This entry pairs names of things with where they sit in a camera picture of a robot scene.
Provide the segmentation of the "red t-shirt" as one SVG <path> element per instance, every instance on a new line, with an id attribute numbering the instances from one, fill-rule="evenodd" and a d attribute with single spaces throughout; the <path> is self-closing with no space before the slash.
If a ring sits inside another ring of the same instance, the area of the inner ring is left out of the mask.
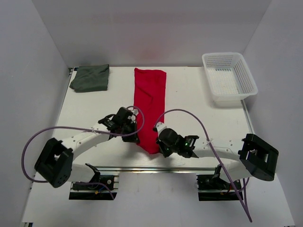
<path id="1" fill-rule="evenodd" d="M 138 126 L 144 124 L 138 132 L 140 143 L 138 144 L 149 154 L 160 152 L 156 144 L 157 132 L 153 131 L 156 121 L 164 122 L 166 72 L 162 70 L 134 69 L 134 106 L 141 109 L 141 115 L 137 118 Z"/>

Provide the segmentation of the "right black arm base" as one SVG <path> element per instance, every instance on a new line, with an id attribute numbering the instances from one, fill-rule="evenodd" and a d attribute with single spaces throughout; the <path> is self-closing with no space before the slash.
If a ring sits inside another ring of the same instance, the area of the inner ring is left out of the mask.
<path id="1" fill-rule="evenodd" d="M 199 201 L 238 201 L 239 198 L 229 180 L 219 178 L 222 167 L 218 165 L 214 171 L 196 174 Z"/>

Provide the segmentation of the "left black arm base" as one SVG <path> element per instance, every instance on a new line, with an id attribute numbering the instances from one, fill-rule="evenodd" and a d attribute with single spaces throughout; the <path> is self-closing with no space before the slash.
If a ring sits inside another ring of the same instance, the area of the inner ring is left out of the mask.
<path id="1" fill-rule="evenodd" d="M 116 198 L 118 175 L 103 174 L 90 164 L 75 164 L 73 168 L 69 200 L 113 201 Z"/>

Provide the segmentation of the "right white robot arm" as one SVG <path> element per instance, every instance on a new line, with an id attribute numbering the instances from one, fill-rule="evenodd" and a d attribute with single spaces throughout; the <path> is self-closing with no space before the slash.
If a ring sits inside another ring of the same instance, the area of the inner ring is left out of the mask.
<path id="1" fill-rule="evenodd" d="M 248 133 L 239 140 L 209 142 L 197 135 L 182 137 L 162 123 L 153 130 L 158 134 L 156 143 L 164 157 L 176 153 L 184 158 L 231 160 L 231 163 L 215 170 L 214 184 L 218 188 L 226 188 L 231 179 L 255 177 L 270 182 L 275 178 L 279 152 L 255 134 Z"/>

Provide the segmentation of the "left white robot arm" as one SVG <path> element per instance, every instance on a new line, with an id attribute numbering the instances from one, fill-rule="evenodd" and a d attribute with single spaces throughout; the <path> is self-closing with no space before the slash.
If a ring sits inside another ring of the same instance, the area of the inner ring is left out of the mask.
<path id="1" fill-rule="evenodd" d="M 49 139 L 38 160 L 35 170 L 54 188 L 66 182 L 85 183 L 89 188 L 99 186 L 100 172 L 91 164 L 75 164 L 82 153 L 115 137 L 124 142 L 138 143 L 136 117 L 138 110 L 121 107 L 116 114 L 100 119 L 88 130 L 66 139 Z"/>

